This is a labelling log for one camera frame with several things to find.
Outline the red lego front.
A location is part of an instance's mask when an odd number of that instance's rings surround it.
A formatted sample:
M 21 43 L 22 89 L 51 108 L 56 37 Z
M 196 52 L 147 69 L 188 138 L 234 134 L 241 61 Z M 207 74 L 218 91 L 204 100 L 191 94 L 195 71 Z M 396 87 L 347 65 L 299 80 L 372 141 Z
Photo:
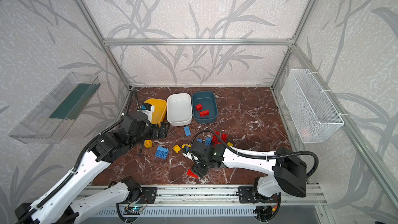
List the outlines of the red lego front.
M 191 169 L 188 169 L 188 170 L 187 170 L 187 175 L 188 175 L 189 177 L 199 178 L 199 176 L 196 175 L 194 172 L 192 172 Z

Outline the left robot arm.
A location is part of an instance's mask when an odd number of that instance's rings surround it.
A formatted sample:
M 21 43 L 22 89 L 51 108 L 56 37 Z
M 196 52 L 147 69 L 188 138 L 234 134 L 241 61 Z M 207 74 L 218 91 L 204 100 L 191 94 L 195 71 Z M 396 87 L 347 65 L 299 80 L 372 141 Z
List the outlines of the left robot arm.
M 133 112 L 94 137 L 80 152 L 74 167 L 47 193 L 16 208 L 19 224 L 79 224 L 95 213 L 124 201 L 135 202 L 142 189 L 127 177 L 105 191 L 81 200 L 76 197 L 119 157 L 146 140 L 167 137 L 170 124 L 152 124 L 144 112 Z

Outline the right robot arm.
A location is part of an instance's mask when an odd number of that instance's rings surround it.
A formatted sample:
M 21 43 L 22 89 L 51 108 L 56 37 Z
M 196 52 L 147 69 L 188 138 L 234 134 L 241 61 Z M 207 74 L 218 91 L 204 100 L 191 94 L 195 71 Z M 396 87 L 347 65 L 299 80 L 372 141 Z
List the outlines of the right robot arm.
M 265 174 L 255 179 L 252 194 L 256 199 L 271 198 L 282 192 L 294 197 L 306 197 L 307 165 L 297 153 L 287 148 L 258 152 L 194 142 L 191 147 L 185 147 L 182 154 L 194 162 L 191 171 L 200 178 L 209 169 L 218 168 L 239 168 Z

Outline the red lego cluster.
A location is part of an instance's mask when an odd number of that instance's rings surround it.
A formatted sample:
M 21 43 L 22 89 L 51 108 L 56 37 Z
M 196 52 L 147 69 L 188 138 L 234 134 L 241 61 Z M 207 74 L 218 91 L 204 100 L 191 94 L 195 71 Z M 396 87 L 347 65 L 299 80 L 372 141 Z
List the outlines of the red lego cluster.
M 215 132 L 215 135 L 213 135 L 211 139 L 211 143 L 214 145 L 221 144 L 222 143 L 221 141 L 227 143 L 227 138 L 228 138 L 227 134 Z

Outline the red cube lego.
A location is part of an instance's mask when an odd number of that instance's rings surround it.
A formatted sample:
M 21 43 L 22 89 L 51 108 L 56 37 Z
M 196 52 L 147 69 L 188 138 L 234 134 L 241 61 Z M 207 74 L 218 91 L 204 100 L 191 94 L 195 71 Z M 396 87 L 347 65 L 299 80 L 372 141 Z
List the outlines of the red cube lego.
M 197 104 L 195 106 L 195 108 L 196 108 L 197 111 L 201 111 L 203 109 L 203 106 L 202 106 L 202 104 Z

